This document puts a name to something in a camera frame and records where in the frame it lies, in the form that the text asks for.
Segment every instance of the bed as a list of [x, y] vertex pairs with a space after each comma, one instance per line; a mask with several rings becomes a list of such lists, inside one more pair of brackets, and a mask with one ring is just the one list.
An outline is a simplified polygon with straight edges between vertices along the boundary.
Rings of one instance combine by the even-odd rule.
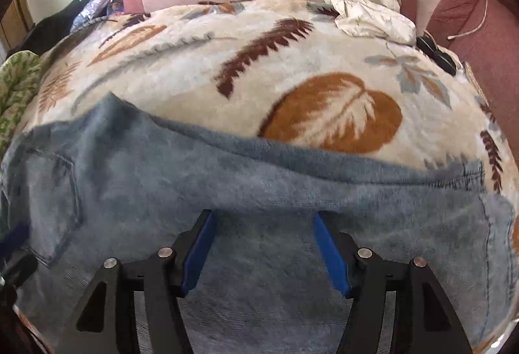
[[[513, 0], [489, 1], [489, 19], [500, 19], [508, 36], [517, 34]], [[454, 22], [437, 19], [459, 0], [451, 7], [447, 0], [402, 0], [406, 19], [431, 28], [453, 51], [464, 71], [455, 77], [411, 46], [345, 35], [334, 23], [339, 13], [324, 0], [124, 2], [131, 14], [86, 27], [41, 59], [19, 53], [2, 67], [12, 77], [4, 94], [3, 151], [13, 134], [75, 118], [111, 91], [163, 118], [418, 170], [479, 159], [484, 186], [519, 208], [517, 106], [510, 92], [501, 96], [505, 79], [492, 79], [517, 54], [494, 42], [502, 64], [490, 62], [496, 21], [481, 31], [485, 49], [475, 36], [446, 40], [472, 28], [483, 0], [471, 0], [472, 10]], [[353, 109], [330, 128], [341, 101]], [[475, 352], [493, 343], [514, 314], [515, 307], [482, 335], [471, 335]]]

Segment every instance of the gray leaf print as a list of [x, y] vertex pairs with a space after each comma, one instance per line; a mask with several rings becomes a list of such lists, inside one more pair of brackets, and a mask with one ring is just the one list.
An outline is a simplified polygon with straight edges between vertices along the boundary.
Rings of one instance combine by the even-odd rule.
[[428, 76], [421, 76], [420, 78], [424, 84], [424, 87], [433, 97], [452, 109], [449, 92], [443, 83], [441, 83], [438, 79], [433, 79]]
[[419, 93], [421, 87], [420, 79], [409, 70], [402, 70], [396, 78], [400, 82], [401, 93]]

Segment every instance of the black object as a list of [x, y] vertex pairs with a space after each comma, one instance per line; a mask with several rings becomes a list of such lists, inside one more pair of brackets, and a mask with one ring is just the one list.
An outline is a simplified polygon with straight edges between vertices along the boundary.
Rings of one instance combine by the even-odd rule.
[[0, 241], [0, 347], [6, 353], [46, 352], [43, 343], [37, 342], [37, 337], [21, 322], [13, 309], [17, 289], [36, 271], [38, 260], [32, 254], [25, 254], [17, 261], [13, 259], [14, 265], [4, 267], [28, 236], [29, 228], [22, 224]]
[[408, 264], [359, 249], [339, 232], [333, 214], [314, 220], [315, 238], [334, 286], [354, 302], [338, 354], [375, 354], [382, 329], [386, 291], [396, 291], [391, 354], [471, 354], [463, 327], [424, 259]]
[[519, 326], [515, 326], [512, 333], [508, 336], [499, 354], [517, 354], [519, 352]]
[[16, 48], [9, 50], [7, 58], [19, 51], [29, 50], [42, 55], [52, 49], [70, 33], [72, 23], [90, 0], [74, 0], [62, 11], [43, 19], [27, 34]]
[[147, 260], [106, 260], [74, 309], [55, 354], [138, 354], [134, 291], [144, 291], [154, 353], [192, 354], [176, 298], [196, 286], [215, 227], [214, 213], [204, 210], [190, 231]]
[[456, 76], [456, 63], [449, 54], [438, 49], [438, 45], [430, 34], [424, 32], [422, 36], [419, 36], [416, 39], [416, 46], [449, 75]]

